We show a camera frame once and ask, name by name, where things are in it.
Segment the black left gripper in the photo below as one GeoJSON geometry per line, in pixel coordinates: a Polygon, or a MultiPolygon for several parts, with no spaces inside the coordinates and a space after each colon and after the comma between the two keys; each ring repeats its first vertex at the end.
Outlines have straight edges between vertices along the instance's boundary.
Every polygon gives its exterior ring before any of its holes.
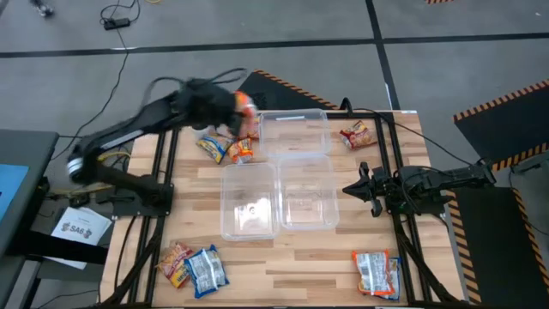
{"type": "Polygon", "coordinates": [[[205,79],[189,79],[178,94],[178,123],[182,126],[222,124],[240,136],[245,116],[236,111],[234,93],[205,79]]]}

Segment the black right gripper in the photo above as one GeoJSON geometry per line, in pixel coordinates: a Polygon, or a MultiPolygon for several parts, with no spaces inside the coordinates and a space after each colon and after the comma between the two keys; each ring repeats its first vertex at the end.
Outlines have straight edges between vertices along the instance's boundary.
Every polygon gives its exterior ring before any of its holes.
{"type": "Polygon", "coordinates": [[[401,190],[395,180],[382,167],[375,167],[370,175],[368,164],[359,165],[360,179],[342,190],[345,194],[356,197],[364,203],[371,203],[371,215],[379,217],[385,209],[390,213],[402,206],[401,190]]]}

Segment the orange Maruchan noodle packet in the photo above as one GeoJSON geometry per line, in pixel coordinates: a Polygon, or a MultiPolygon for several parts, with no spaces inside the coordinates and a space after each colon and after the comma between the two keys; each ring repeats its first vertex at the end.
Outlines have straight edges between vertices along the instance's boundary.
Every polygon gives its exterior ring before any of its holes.
{"type": "Polygon", "coordinates": [[[238,136],[258,139],[260,136],[260,118],[253,99],[248,94],[240,91],[236,91],[234,95],[236,99],[236,111],[242,116],[242,124],[238,136]]]}
{"type": "Polygon", "coordinates": [[[389,251],[370,253],[352,252],[360,274],[358,290],[362,294],[373,296],[387,296],[395,292],[389,272],[389,251]]]}

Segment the red Maruchan noodle packet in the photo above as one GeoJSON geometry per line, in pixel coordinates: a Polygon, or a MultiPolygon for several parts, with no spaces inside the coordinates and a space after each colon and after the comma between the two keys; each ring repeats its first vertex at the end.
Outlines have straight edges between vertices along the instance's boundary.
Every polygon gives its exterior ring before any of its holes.
{"type": "Polygon", "coordinates": [[[341,130],[339,135],[344,144],[351,150],[363,148],[377,142],[376,132],[370,130],[362,120],[341,130]]]}
{"type": "Polygon", "coordinates": [[[187,245],[175,242],[165,251],[157,264],[157,268],[175,288],[183,287],[189,280],[190,274],[184,261],[193,253],[187,245]]]}
{"type": "Polygon", "coordinates": [[[229,147],[227,154],[234,164],[249,162],[254,156],[251,139],[246,137],[237,140],[229,147]]]}

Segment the blue Maruchan noodle packet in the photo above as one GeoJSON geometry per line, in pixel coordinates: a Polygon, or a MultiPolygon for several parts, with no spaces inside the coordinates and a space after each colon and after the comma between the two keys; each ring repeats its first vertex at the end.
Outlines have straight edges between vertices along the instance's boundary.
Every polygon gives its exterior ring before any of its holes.
{"type": "Polygon", "coordinates": [[[199,138],[196,145],[204,150],[217,164],[220,164],[233,143],[234,140],[230,137],[209,134],[199,138]]]}
{"type": "Polygon", "coordinates": [[[388,295],[381,295],[382,299],[394,301],[400,300],[400,264],[401,260],[398,257],[391,257],[389,259],[389,274],[394,292],[388,295]]]}
{"type": "Polygon", "coordinates": [[[184,265],[193,282],[196,299],[212,294],[230,283],[215,245],[202,248],[186,258],[184,265]]]}

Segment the clear plastic bin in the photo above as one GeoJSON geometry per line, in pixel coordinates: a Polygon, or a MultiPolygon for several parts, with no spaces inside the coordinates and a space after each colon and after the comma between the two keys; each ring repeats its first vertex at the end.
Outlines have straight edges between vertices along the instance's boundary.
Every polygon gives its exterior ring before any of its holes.
{"type": "Polygon", "coordinates": [[[259,131],[259,146],[267,157],[325,155],[331,150],[328,115],[321,109],[263,112],[259,131]]]}
{"type": "Polygon", "coordinates": [[[268,163],[222,169],[220,235],[227,241],[275,238],[280,231],[275,168],[268,163]]]}
{"type": "Polygon", "coordinates": [[[281,225],[287,230],[335,228],[340,220],[335,174],[325,154],[281,158],[281,225]]]}

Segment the black power adapter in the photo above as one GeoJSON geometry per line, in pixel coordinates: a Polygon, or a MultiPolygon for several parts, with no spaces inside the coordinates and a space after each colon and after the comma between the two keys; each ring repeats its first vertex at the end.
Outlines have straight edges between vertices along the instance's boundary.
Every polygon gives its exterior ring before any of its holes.
{"type": "Polygon", "coordinates": [[[119,18],[119,19],[105,18],[105,19],[102,19],[101,21],[106,31],[115,30],[123,27],[129,27],[131,23],[129,18],[119,18]]]}

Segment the grey floor stand leg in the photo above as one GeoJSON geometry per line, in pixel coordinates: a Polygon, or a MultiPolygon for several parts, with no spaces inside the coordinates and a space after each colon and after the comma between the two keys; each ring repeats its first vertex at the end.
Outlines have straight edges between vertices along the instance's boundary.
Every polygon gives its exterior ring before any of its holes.
{"type": "Polygon", "coordinates": [[[535,156],[518,163],[511,168],[511,171],[515,174],[523,174],[538,168],[549,173],[549,151],[543,154],[536,154],[535,156]]]}

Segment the white printed paper sheet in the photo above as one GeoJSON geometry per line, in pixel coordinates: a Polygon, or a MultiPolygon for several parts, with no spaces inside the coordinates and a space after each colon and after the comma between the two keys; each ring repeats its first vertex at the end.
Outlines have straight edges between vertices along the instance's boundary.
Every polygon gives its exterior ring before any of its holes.
{"type": "Polygon", "coordinates": [[[57,222],[51,236],[87,245],[97,245],[111,224],[110,219],[90,208],[68,207],[57,222]]]}

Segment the grey side desk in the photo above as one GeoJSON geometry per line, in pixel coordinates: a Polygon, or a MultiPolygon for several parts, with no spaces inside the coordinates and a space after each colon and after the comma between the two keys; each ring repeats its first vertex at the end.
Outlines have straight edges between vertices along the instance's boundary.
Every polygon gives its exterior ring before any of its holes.
{"type": "Polygon", "coordinates": [[[33,201],[58,140],[52,131],[0,129],[0,164],[26,166],[28,172],[0,221],[0,309],[6,306],[25,256],[8,255],[8,245],[30,230],[38,207],[33,201]]]}

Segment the black desk foot bar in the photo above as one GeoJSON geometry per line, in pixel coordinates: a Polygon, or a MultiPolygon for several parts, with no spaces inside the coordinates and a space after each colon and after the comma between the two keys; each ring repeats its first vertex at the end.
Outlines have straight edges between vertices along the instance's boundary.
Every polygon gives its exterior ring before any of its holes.
{"type": "Polygon", "coordinates": [[[8,255],[53,257],[91,264],[104,264],[108,250],[97,245],[27,231],[14,237],[8,245],[6,253],[8,255]]]}

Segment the blue panel on desk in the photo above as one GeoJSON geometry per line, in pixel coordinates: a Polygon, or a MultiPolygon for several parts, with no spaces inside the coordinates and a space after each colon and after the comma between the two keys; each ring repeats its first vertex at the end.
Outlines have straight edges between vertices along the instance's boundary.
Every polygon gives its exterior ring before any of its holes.
{"type": "Polygon", "coordinates": [[[26,166],[0,164],[0,221],[28,172],[26,166]]]}

